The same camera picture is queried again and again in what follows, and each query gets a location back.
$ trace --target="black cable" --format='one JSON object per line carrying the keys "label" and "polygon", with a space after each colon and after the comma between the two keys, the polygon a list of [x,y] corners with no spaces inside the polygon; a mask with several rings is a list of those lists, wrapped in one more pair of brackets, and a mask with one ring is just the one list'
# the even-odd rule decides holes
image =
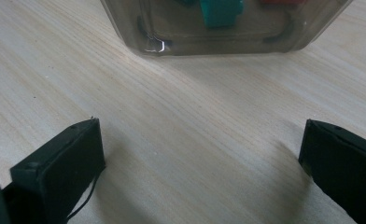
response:
{"label": "black cable", "polygon": [[99,175],[97,175],[94,179],[93,179],[93,183],[92,183],[92,188],[90,191],[90,194],[88,195],[87,199],[85,200],[85,202],[78,208],[76,209],[76,211],[72,212],[65,220],[65,223],[67,223],[69,221],[70,218],[72,218],[73,216],[75,216],[86,204],[87,202],[90,200],[93,191],[95,190],[95,186],[96,186],[96,181],[98,180],[99,176],[101,175],[101,173],[99,173]]}

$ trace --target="transparent plastic container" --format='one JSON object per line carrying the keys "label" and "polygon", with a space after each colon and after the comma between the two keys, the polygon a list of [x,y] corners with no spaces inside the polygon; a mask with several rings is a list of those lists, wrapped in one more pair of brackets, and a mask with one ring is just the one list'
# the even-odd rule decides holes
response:
{"label": "transparent plastic container", "polygon": [[289,52],[353,0],[102,0],[125,44],[150,55]]}

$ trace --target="light wood grain surface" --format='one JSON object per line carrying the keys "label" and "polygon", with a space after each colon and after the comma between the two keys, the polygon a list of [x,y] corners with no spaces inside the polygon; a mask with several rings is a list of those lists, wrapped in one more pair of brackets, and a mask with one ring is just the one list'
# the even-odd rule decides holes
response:
{"label": "light wood grain surface", "polygon": [[107,168],[70,223],[354,223],[297,162],[307,119],[366,138],[366,0],[288,54],[143,58],[98,0],[0,0],[0,184],[101,120]]}

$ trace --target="green object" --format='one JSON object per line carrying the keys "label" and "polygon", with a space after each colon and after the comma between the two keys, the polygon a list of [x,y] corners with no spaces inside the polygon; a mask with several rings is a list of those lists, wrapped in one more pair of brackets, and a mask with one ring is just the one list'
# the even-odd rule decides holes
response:
{"label": "green object", "polygon": [[232,26],[235,17],[244,10],[243,0],[201,0],[204,21],[207,27]]}

